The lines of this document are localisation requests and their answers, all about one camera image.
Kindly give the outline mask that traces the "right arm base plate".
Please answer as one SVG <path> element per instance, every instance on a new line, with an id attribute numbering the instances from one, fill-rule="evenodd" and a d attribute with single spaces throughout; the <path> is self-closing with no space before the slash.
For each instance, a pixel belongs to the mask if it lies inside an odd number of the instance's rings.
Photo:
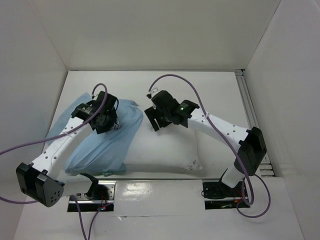
<path id="1" fill-rule="evenodd" d="M 204 199 L 205 210 L 224 210 L 249 208 L 244 200 L 249 200 L 249 195 L 244 185 L 244 193 L 242 193 L 242 181 L 238 182 L 234 188 L 222 183 L 222 174 L 220 178 L 212 178 L 202 181 L 201 196 Z"/>

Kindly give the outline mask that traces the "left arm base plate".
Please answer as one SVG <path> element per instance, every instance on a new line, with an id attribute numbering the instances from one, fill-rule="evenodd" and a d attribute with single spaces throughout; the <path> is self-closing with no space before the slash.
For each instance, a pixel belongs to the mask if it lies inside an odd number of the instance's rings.
<path id="1" fill-rule="evenodd" d="M 93 213 L 96 211 L 112 212 L 116 183 L 114 181 L 99 180 L 88 173 L 81 173 L 65 178 L 68 212 Z"/>

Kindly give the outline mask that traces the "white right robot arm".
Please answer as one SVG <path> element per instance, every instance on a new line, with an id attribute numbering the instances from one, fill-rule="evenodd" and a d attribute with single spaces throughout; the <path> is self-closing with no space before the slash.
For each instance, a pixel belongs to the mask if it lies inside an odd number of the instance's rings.
<path id="1" fill-rule="evenodd" d="M 233 165 L 220 178 L 218 190 L 230 196 L 236 185 L 245 177 L 253 176 L 267 153 L 262 131 L 257 127 L 246 129 L 219 117 L 203 112 L 190 100 L 178 102 L 166 90 L 153 89 L 147 94 L 152 106 L 144 112 L 154 131 L 170 124 L 180 125 L 201 133 L 232 147 L 238 155 Z"/>

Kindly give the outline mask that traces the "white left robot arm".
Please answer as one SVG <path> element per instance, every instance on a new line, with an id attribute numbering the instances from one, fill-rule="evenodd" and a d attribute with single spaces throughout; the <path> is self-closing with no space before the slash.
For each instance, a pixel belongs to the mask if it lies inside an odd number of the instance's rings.
<path id="1" fill-rule="evenodd" d="M 92 200 L 105 190 L 97 178 L 84 171 L 65 178 L 58 176 L 86 137 L 120 127 L 116 113 L 118 103 L 117 97 L 101 91 L 96 99 L 76 106 L 61 131 L 62 137 L 54 140 L 31 163 L 21 163 L 16 168 L 22 193 L 49 208 L 64 196 L 82 194 Z"/>

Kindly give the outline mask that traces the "white pillow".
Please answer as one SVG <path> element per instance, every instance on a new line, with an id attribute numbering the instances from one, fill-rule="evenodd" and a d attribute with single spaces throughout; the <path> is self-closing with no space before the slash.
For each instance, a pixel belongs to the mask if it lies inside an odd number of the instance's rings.
<path id="1" fill-rule="evenodd" d="M 203 169 L 194 130 L 170 124 L 154 131 L 145 117 L 123 161 L 130 172 L 183 172 Z"/>

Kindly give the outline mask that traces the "light blue pillowcase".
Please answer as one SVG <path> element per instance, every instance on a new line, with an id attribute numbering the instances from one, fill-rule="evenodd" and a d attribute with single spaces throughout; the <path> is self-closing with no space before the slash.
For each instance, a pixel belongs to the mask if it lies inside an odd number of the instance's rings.
<path id="1" fill-rule="evenodd" d="M 120 99 L 116 110 L 120 128 L 106 133 L 92 132 L 75 149 L 64 165 L 68 175 L 108 175 L 125 171 L 124 161 L 141 126 L 143 113 L 133 100 Z"/>

